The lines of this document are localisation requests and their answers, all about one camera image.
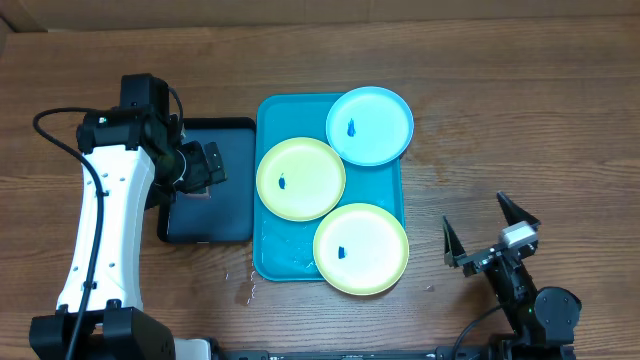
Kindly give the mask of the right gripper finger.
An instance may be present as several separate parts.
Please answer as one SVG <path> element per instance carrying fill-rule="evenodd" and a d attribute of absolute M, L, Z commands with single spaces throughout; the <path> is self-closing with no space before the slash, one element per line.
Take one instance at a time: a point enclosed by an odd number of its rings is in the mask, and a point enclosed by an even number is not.
<path fill-rule="evenodd" d="M 444 233 L 444 262 L 448 266 L 456 268 L 459 266 L 459 261 L 466 257 L 466 251 L 445 216 L 442 217 L 442 228 Z"/>
<path fill-rule="evenodd" d="M 504 192 L 499 191 L 496 197 L 509 226 L 520 222 L 526 222 L 532 228 L 538 228 L 540 226 L 541 222 L 538 218 L 518 206 Z"/>

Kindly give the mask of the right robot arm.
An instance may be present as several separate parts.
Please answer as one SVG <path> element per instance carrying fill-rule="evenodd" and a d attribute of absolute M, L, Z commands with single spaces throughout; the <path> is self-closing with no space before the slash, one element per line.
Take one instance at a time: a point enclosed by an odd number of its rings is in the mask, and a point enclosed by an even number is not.
<path fill-rule="evenodd" d="M 483 274 L 498 304 L 467 325 L 451 347 L 435 350 L 438 359 L 574 359 L 572 344 L 582 303 L 561 287 L 537 288 L 524 265 L 539 245 L 540 220 L 505 193 L 496 194 L 507 222 L 498 242 L 467 254 L 453 227 L 442 219 L 444 262 L 470 277 Z M 485 346 L 464 347 L 464 338 L 492 314 L 504 313 L 509 334 L 492 335 Z"/>

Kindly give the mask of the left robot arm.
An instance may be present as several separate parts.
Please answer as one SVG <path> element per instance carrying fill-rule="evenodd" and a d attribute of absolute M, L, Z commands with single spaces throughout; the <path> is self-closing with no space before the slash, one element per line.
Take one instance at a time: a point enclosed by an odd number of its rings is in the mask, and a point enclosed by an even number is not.
<path fill-rule="evenodd" d="M 41 359 L 221 359 L 211 338 L 180 339 L 144 311 L 140 250 L 144 212 L 225 181 L 215 143 L 185 142 L 179 99 L 151 74 L 125 75 L 109 110 L 80 108 L 71 148 L 33 119 L 37 133 L 79 160 L 83 198 L 74 255 L 54 314 L 31 321 Z"/>

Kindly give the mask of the green scrubbing sponge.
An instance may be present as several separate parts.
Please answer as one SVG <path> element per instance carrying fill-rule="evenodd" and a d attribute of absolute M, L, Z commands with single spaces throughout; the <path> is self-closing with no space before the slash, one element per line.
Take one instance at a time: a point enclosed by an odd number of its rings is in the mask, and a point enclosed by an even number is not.
<path fill-rule="evenodd" d="M 196 197 L 196 198 L 208 199 L 208 198 L 211 197 L 210 187 L 206 186 L 206 187 L 203 187 L 201 189 L 198 189 L 195 192 L 191 193 L 191 196 Z"/>

